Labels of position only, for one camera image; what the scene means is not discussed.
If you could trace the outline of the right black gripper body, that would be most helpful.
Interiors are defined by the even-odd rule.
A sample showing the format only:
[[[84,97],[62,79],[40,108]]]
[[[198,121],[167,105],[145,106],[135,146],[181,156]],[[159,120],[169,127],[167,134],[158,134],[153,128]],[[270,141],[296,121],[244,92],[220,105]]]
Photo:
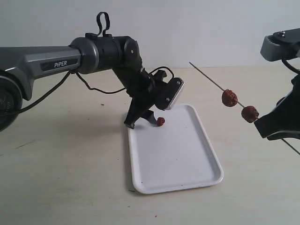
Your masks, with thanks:
[[[254,125],[262,138],[279,131],[300,131],[300,96],[294,91],[278,101],[276,107]]]

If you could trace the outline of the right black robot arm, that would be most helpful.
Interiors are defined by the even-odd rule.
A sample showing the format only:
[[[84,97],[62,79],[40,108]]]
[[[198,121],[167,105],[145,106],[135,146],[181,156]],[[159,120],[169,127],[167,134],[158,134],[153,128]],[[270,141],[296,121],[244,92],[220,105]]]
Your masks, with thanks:
[[[296,75],[291,83],[291,92],[280,99],[270,113],[254,122],[262,138],[270,141],[300,138],[300,76]]]

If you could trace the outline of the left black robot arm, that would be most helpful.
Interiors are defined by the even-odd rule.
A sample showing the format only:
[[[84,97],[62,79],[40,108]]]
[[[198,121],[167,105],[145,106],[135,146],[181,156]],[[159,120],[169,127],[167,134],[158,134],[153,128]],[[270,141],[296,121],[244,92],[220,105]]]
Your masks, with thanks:
[[[133,128],[139,118],[153,118],[152,106],[170,107],[166,73],[146,72],[138,42],[131,37],[99,37],[88,33],[68,46],[2,47],[0,49],[0,128],[6,129],[27,111],[23,100],[32,97],[36,79],[65,72],[78,77],[112,70],[131,97],[125,125]]]

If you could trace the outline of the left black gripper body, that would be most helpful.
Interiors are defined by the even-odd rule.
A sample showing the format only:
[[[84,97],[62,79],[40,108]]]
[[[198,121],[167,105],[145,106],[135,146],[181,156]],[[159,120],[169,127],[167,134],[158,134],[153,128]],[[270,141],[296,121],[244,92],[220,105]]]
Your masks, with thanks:
[[[146,89],[144,92],[132,98],[129,111],[124,121],[124,124],[128,128],[134,129],[135,122],[139,118],[143,118],[143,114],[155,104],[162,88],[166,85],[163,81],[165,77],[167,77],[166,72],[159,69],[150,81],[150,90]]]

